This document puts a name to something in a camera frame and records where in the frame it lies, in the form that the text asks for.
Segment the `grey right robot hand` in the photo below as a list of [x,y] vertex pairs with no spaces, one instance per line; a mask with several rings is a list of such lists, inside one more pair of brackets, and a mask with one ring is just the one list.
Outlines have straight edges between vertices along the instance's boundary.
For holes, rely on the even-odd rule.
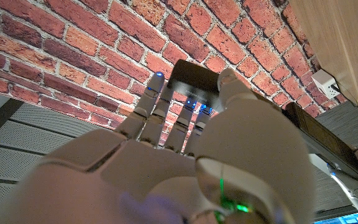
[[161,82],[114,131],[88,132],[47,154],[0,204],[0,223],[310,223],[313,166],[299,130],[230,68],[223,110],[157,147]]

